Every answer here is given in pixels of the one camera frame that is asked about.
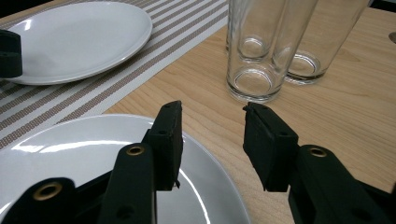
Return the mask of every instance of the clear glass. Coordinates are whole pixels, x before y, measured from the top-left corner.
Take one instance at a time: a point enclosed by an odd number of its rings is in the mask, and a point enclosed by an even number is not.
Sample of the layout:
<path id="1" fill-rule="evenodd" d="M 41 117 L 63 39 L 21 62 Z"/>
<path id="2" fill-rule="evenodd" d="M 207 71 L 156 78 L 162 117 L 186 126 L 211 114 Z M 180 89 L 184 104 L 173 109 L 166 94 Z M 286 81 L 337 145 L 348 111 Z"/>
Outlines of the clear glass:
<path id="1" fill-rule="evenodd" d="M 368 0 L 318 0 L 286 80 L 304 85 L 323 77 L 367 4 Z"/>
<path id="2" fill-rule="evenodd" d="M 233 2 L 227 87 L 237 100 L 276 98 L 317 0 Z"/>

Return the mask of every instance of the plate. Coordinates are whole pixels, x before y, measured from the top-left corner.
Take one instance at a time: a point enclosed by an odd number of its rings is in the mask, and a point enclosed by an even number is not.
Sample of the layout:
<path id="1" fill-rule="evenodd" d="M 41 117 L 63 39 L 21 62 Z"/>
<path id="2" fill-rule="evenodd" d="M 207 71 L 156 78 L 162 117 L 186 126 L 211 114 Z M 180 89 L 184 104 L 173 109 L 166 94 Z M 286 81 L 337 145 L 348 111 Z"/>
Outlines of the plate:
<path id="1" fill-rule="evenodd" d="M 136 54 L 152 22 L 139 7 L 87 2 L 56 7 L 8 29 L 21 36 L 23 74 L 7 80 L 51 85 L 97 75 Z"/>
<path id="2" fill-rule="evenodd" d="M 80 186 L 110 171 L 118 151 L 141 142 L 153 119 L 102 115 L 58 124 L 0 151 L 0 220 L 34 183 L 68 177 Z M 250 223 L 219 162 L 183 133 L 180 189 L 158 191 L 158 223 Z"/>

